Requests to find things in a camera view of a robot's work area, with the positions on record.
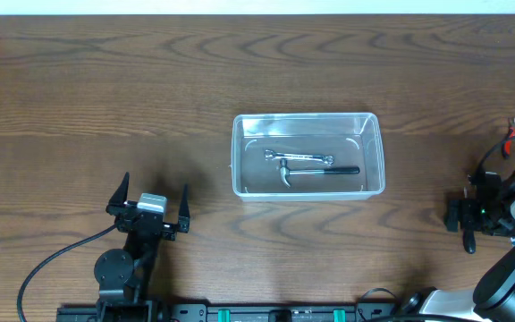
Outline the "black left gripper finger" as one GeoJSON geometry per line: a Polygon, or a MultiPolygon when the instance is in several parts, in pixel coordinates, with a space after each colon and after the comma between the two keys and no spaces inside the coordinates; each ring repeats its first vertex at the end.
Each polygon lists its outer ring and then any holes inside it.
{"type": "Polygon", "coordinates": [[[178,228],[180,233],[188,233],[190,229],[190,207],[188,204],[188,185],[185,184],[182,190],[182,198],[178,212],[178,228]]]}
{"type": "Polygon", "coordinates": [[[129,181],[130,173],[126,172],[122,182],[107,203],[106,212],[108,214],[119,214],[126,208],[125,202],[128,198],[129,181]]]}

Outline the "black yellow screwdriver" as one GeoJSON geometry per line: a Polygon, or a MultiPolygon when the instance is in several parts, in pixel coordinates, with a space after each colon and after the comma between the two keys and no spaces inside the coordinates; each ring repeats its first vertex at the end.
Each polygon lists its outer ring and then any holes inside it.
{"type": "Polygon", "coordinates": [[[474,254],[477,250],[476,238],[473,230],[465,229],[462,234],[462,244],[468,254],[474,254]]]}

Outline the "silver combination wrench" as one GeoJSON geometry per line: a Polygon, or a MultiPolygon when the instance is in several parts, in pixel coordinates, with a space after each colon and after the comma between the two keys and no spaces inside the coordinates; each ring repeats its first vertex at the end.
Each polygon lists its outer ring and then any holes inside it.
{"type": "Polygon", "coordinates": [[[331,155],[312,155],[312,154],[294,154],[276,152],[272,149],[264,151],[266,160],[292,160],[292,161],[308,161],[317,162],[324,165],[332,165],[334,163],[334,156],[331,155]]]}

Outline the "black handled hammer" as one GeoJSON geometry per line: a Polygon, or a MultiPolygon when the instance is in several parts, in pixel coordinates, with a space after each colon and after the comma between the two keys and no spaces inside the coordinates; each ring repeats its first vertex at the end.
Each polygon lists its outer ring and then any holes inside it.
{"type": "Polygon", "coordinates": [[[336,167],[336,168],[327,168],[327,169],[304,169],[304,170],[291,170],[288,167],[288,162],[285,159],[280,161],[280,175],[283,184],[290,188],[291,183],[289,178],[292,175],[318,175],[318,174],[326,174],[326,175],[354,175],[360,174],[360,168],[358,166],[351,167],[336,167]]]}

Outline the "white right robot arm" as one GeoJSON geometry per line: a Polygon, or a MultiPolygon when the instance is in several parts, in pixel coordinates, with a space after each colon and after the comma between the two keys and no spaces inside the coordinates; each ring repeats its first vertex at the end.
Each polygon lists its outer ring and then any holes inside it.
{"type": "Polygon", "coordinates": [[[515,321],[515,169],[507,179],[481,171],[471,184],[472,196],[448,200],[447,230],[462,233],[468,254],[476,251],[477,233],[509,238],[513,246],[470,290],[428,288],[414,293],[400,312],[415,321],[515,321]]]}

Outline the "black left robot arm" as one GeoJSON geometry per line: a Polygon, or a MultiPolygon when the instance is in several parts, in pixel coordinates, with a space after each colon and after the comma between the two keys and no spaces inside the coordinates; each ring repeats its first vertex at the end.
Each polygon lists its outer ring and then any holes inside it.
{"type": "Polygon", "coordinates": [[[99,284],[98,322],[166,321],[167,309],[148,296],[158,247],[173,241],[178,233],[190,229],[188,188],[182,198],[175,223],[165,221],[167,198],[144,193],[137,201],[128,200],[130,175],[122,182],[106,205],[114,217],[114,228],[126,235],[124,246],[104,252],[96,261],[94,276],[99,284]]]}

